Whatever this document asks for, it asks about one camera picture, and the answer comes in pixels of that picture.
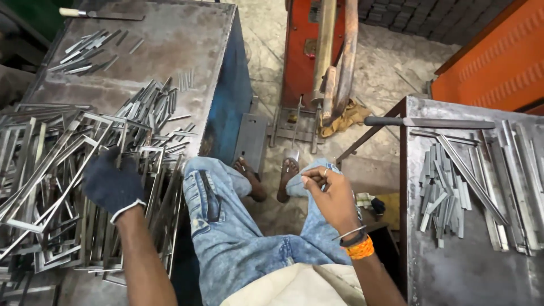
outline foot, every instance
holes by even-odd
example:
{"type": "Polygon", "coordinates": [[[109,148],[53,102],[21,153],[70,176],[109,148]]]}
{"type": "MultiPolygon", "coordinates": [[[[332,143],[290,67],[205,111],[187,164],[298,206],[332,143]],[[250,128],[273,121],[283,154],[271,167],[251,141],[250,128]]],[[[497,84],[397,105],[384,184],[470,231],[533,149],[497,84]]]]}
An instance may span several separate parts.
{"type": "Polygon", "coordinates": [[[261,185],[261,182],[257,180],[255,177],[255,171],[243,157],[236,160],[233,168],[248,179],[249,183],[251,184],[251,192],[249,193],[249,196],[252,197],[253,200],[256,202],[266,200],[267,193],[264,191],[263,185],[261,185]]]}
{"type": "Polygon", "coordinates": [[[283,161],[281,168],[280,188],[277,191],[276,199],[280,203],[285,203],[289,200],[287,195],[287,182],[299,173],[299,164],[292,158],[286,158],[283,161]]]}

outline knife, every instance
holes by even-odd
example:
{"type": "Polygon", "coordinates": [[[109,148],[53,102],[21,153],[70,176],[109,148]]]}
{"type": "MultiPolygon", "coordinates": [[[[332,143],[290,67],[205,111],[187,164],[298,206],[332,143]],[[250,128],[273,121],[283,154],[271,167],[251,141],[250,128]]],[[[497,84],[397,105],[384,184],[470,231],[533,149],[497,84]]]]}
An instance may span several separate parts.
{"type": "Polygon", "coordinates": [[[138,15],[138,14],[103,13],[100,11],[82,11],[82,10],[66,9],[66,8],[59,8],[59,13],[65,17],[82,17],[82,18],[97,18],[97,19],[140,21],[145,18],[145,15],[138,15]]]}
{"type": "Polygon", "coordinates": [[[488,130],[495,128],[493,121],[451,120],[432,118],[399,118],[399,117],[366,117],[364,124],[375,125],[405,125],[417,127],[457,128],[460,130],[488,130]]]}

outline hand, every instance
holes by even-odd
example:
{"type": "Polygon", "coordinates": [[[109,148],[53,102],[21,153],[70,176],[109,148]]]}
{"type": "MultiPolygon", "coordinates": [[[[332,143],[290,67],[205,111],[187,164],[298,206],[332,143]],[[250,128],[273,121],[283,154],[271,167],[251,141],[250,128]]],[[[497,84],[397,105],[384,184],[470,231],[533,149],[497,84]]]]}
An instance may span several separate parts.
{"type": "Polygon", "coordinates": [[[117,169],[115,160],[119,152],[119,147],[114,146],[99,156],[93,156],[83,172],[83,193],[93,203],[113,214],[112,224],[124,211],[138,204],[146,205],[135,160],[123,158],[120,169],[117,169]]]}
{"type": "Polygon", "coordinates": [[[332,169],[326,170],[327,168],[319,166],[302,173],[302,183],[304,188],[312,194],[325,220],[340,235],[344,235],[361,226],[355,210],[353,191],[344,175],[332,169]]]}

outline brown cloth rag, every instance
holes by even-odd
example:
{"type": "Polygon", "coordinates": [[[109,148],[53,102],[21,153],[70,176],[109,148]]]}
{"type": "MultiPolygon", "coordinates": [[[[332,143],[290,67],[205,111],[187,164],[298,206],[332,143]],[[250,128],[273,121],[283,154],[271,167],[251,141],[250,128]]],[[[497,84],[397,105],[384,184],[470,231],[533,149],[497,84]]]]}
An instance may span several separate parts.
{"type": "Polygon", "coordinates": [[[321,128],[321,136],[325,138],[336,132],[344,132],[354,123],[362,125],[363,120],[369,115],[369,109],[349,99],[348,106],[346,106],[342,116],[333,121],[331,126],[321,128]]]}

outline floor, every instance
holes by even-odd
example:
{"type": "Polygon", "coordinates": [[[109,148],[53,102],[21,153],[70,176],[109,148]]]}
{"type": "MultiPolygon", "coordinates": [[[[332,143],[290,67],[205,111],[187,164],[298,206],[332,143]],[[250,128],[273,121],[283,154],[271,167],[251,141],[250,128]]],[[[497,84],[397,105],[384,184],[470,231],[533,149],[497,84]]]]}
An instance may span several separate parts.
{"type": "MultiPolygon", "coordinates": [[[[226,0],[239,5],[240,19],[248,66],[254,91],[255,113],[273,122],[279,103],[283,74],[283,53],[287,12],[283,0],[226,0]]],[[[460,47],[427,41],[421,37],[390,32],[385,28],[359,24],[356,68],[351,91],[352,99],[359,100],[376,116],[389,111],[408,94],[422,93],[425,81],[460,47]]],[[[346,132],[337,133],[318,145],[318,152],[310,154],[310,144],[296,142],[300,150],[300,167],[316,158],[334,162],[368,127],[354,125],[346,132]]],[[[357,150],[357,156],[398,163],[399,129],[382,129],[357,150]]],[[[262,182],[268,192],[263,203],[245,201],[248,211],[265,236],[299,234],[307,214],[306,198],[291,198],[279,203],[275,196],[280,181],[283,149],[290,145],[278,138],[275,148],[268,148],[262,182]]]]}

